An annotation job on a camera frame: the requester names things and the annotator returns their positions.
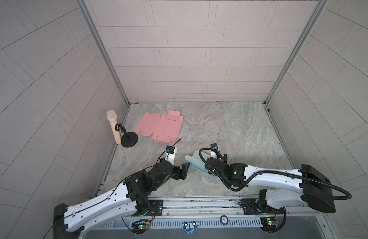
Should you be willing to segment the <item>light blue paper box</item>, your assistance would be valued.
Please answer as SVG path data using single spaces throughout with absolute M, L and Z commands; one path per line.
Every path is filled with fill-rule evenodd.
M 186 155 L 185 159 L 190 163 L 191 167 L 195 170 L 209 174 L 208 170 L 205 168 L 205 163 L 201 160 L 199 155 L 199 150 L 195 150 L 192 156 Z

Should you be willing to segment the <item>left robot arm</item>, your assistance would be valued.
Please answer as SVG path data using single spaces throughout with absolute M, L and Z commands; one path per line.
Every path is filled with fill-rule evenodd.
M 124 216 L 140 216 L 150 208 L 149 195 L 169 179 L 184 180 L 190 163 L 174 166 L 163 160 L 151 170 L 126 177 L 108 192 L 86 202 L 54 207 L 52 237 L 77 239 L 93 228 Z

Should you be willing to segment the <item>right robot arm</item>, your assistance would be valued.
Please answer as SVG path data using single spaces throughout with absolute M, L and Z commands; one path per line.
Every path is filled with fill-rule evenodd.
M 209 157 L 201 160 L 205 169 L 221 179 L 231 191 L 238 192 L 248 186 L 267 189 L 262 198 L 273 209 L 288 206 L 308 206 L 323 213 L 335 213 L 333 189 L 330 179 L 314 167 L 303 164 L 301 169 L 272 170 L 243 163 L 227 164 Z

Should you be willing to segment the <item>pink flat paper box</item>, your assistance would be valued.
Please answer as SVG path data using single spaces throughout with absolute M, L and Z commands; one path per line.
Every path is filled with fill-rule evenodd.
M 180 111 L 169 110 L 168 114 L 145 113 L 138 125 L 135 133 L 142 136 L 151 136 L 157 142 L 170 143 L 177 140 L 184 116 Z

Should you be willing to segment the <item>round black white badge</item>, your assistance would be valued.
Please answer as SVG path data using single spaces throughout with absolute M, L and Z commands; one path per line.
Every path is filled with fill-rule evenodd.
M 227 217 L 226 215 L 222 215 L 222 216 L 220 217 L 220 223 L 221 223 L 223 226 L 228 225 L 228 223 L 229 223 L 229 219 L 228 219 L 228 217 Z

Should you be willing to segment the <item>blue sticker with eyes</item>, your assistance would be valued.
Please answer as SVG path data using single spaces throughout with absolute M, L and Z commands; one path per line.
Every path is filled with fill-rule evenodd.
M 182 224 L 182 229 L 186 231 L 187 234 L 191 235 L 194 233 L 195 229 L 199 227 L 198 222 L 185 222 Z

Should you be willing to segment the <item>black round microphone stand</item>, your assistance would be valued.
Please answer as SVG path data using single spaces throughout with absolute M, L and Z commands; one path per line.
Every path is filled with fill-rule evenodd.
M 126 128 L 121 124 L 117 123 L 114 127 L 117 132 L 122 132 L 120 144 L 123 147 L 132 147 L 138 142 L 138 135 L 135 132 L 128 132 Z

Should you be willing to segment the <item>left green circuit board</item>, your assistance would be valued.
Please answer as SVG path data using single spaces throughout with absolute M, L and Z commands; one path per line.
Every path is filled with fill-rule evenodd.
M 132 223 L 132 230 L 142 233 L 149 229 L 151 222 L 149 220 L 139 220 Z

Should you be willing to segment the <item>green circuit board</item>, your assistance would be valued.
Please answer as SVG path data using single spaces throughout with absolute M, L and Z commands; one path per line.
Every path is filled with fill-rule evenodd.
M 263 231 L 273 231 L 277 228 L 278 221 L 274 217 L 262 217 L 260 218 Z
M 149 220 L 139 220 L 132 223 L 132 230 L 142 233 L 149 229 L 151 222 Z

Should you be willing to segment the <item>right green circuit board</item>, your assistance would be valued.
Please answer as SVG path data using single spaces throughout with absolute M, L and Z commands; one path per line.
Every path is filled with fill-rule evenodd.
M 278 221 L 274 217 L 262 217 L 260 218 L 263 231 L 273 231 L 277 228 Z

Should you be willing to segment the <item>beige wooden microphone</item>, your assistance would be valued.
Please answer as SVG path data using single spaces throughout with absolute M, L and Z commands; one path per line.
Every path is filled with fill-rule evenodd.
M 121 143 L 120 132 L 116 130 L 116 126 L 118 125 L 116 112 L 114 110 L 109 110 L 106 113 L 106 117 L 110 123 L 115 142 L 117 144 L 120 144 Z

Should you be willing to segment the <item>aluminium mounting rail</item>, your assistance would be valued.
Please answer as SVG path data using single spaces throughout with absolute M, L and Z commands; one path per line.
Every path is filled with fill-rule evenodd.
M 262 199 L 263 195 L 242 195 L 231 197 L 174 197 L 174 198 L 153 198 L 151 200 L 163 200 L 162 216 L 156 217 L 194 217 L 212 215 L 244 214 L 243 208 L 238 202 L 242 199 Z

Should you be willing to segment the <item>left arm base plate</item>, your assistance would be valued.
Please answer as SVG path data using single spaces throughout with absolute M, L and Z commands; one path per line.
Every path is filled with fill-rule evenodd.
M 152 217 L 152 216 L 162 216 L 163 213 L 163 200 L 150 200 L 150 207 L 144 213 L 137 213 L 139 217 Z

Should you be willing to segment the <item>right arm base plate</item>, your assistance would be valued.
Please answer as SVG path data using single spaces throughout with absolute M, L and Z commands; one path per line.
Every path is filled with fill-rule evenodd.
M 238 202 L 245 215 L 275 215 L 284 214 L 284 210 L 274 209 L 267 205 L 265 199 L 242 199 Z

